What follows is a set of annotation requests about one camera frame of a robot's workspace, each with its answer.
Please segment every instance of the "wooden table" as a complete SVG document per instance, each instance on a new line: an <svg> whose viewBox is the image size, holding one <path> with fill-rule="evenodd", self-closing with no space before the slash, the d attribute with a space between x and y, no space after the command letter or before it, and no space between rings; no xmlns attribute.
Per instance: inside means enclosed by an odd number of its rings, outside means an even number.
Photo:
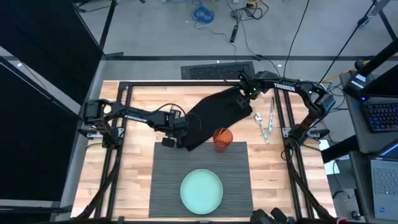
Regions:
<svg viewBox="0 0 398 224"><path fill-rule="evenodd" d="M100 98L116 101L119 82L105 81ZM152 111L165 103L176 103L185 111L189 111L202 98L224 90L226 86L135 86L132 89L131 106ZM274 92L268 91L257 100L252 101L253 112L262 114L263 125L268 127L270 102ZM284 99L280 93L286 124L287 112ZM301 122L308 110L301 97L290 94L294 118ZM234 141L248 143L249 167L254 209L262 208L269 213L274 207L279 207L285 214L294 216L294 206L291 196L289 176L286 162L280 153L284 147L277 110L274 111L274 131L269 134L270 144L266 144L261 135L259 125L253 116L237 122L229 129L234 135ZM128 121L119 173L116 201L113 219L124 216L126 220L197 220L197 218L148 218L150 182L154 156L154 143L161 142L163 133L154 132L146 124ZM100 139L90 141L89 144L100 142ZM308 145L318 147L315 141L307 141ZM90 202L98 190L101 179L104 155L106 149L96 145L87 149L81 172L80 182L73 205L72 216L78 215ZM310 190L318 201L335 216L335 209L331 198L328 180L325 174L320 152L302 147L303 161ZM106 210L108 196L104 197L103 215ZM305 216L305 203L300 194L300 204ZM249 221L249 217L242 218L201 218L213 221Z"/></svg>

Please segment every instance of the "orange cup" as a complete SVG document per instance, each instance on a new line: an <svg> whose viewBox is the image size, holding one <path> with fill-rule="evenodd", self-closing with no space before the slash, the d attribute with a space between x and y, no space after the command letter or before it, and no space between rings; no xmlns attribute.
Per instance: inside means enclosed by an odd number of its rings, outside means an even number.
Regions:
<svg viewBox="0 0 398 224"><path fill-rule="evenodd" d="M233 141L232 132L226 128L219 128L214 132L213 142L216 152L225 152Z"/></svg>

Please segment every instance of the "plate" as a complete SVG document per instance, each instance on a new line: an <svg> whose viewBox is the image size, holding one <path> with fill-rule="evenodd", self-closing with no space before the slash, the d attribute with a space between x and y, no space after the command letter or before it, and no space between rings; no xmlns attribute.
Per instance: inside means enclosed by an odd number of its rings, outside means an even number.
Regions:
<svg viewBox="0 0 398 224"><path fill-rule="evenodd" d="M206 169L197 169L182 181L180 196L188 210L205 215L220 205L223 191L223 184L215 173Z"/></svg>

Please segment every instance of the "black towel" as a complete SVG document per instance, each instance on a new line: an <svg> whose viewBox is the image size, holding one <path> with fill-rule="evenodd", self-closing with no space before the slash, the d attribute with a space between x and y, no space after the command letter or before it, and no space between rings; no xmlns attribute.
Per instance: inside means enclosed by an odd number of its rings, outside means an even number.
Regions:
<svg viewBox="0 0 398 224"><path fill-rule="evenodd" d="M184 147L192 151L212 137L218 128L228 128L249 116L250 105L242 108L237 102L242 98L240 90L232 87L202 99L187 113L188 134L182 139Z"/></svg>

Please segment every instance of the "placemat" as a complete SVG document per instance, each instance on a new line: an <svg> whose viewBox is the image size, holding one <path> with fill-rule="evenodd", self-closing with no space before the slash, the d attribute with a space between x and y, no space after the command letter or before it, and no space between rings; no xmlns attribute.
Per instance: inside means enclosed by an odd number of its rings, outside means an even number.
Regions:
<svg viewBox="0 0 398 224"><path fill-rule="evenodd" d="M214 172L223 183L223 200L215 211L207 215L190 212L180 198L182 180L196 169ZM150 187L150 218L250 217L252 211L246 142L233 142L223 153L215 152L212 142L205 142L191 152L155 143Z"/></svg>

